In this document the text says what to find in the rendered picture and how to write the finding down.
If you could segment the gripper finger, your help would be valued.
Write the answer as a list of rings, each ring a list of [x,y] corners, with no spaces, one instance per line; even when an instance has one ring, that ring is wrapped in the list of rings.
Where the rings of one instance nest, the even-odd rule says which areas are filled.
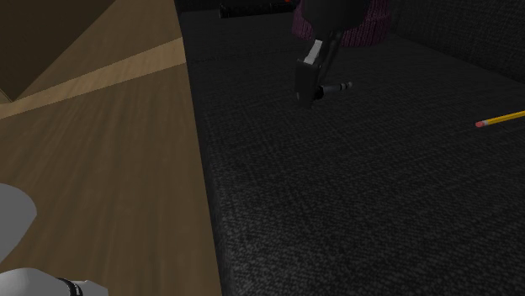
[[[324,61],[324,43],[313,40],[307,51],[296,61],[294,91],[301,108],[309,108],[316,95]]]
[[[332,31],[327,40],[327,53],[326,58],[321,65],[321,71],[319,75],[319,85],[322,85],[325,81],[326,75],[330,70],[332,62],[334,61],[337,51],[341,44],[341,39],[343,36],[342,31]]]

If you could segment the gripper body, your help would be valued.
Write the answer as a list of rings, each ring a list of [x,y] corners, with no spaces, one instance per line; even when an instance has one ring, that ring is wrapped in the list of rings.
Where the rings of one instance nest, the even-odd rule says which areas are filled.
[[[358,27],[368,11],[368,0],[302,0],[302,17],[316,36]]]

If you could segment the black pen with grey tip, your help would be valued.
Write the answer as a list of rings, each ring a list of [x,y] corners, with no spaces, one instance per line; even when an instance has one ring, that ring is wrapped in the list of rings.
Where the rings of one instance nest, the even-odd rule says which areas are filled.
[[[315,94],[315,100],[322,99],[325,95],[329,93],[338,93],[341,91],[346,91],[353,86],[351,82],[343,82],[334,85],[325,85],[319,86]]]

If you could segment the purple knitted cushion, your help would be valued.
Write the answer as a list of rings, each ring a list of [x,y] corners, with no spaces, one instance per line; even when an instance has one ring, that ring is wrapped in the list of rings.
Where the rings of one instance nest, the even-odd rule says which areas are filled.
[[[292,21],[291,32],[302,40],[313,37],[313,29],[302,14],[302,2],[299,1]],[[390,0],[371,0],[364,21],[357,28],[347,30],[341,41],[342,47],[367,47],[382,42],[390,32]]]

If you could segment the black long flat box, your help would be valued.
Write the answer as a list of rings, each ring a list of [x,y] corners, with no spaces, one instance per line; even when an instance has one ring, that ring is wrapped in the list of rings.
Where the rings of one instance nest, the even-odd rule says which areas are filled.
[[[229,19],[293,12],[295,8],[296,5],[293,2],[251,4],[246,6],[233,6],[221,3],[219,6],[219,15],[221,19]]]

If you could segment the dark grey fabric sofa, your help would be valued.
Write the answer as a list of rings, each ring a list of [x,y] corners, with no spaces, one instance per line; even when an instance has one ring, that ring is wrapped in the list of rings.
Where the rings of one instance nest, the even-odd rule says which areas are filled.
[[[292,15],[180,18],[223,296],[525,296],[525,0],[392,0],[310,109]]]

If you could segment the yellow pencil with pink eraser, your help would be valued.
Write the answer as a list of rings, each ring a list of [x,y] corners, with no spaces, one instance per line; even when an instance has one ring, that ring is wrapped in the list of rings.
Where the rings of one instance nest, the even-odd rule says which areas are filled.
[[[516,112],[516,113],[512,113],[512,114],[505,114],[505,115],[498,116],[498,117],[491,118],[491,119],[485,119],[485,120],[478,121],[478,122],[475,123],[475,127],[476,128],[482,128],[482,127],[486,127],[488,125],[497,124],[497,123],[505,122],[505,121],[508,121],[508,120],[521,118],[523,116],[525,116],[525,110],[519,111],[519,112]]]

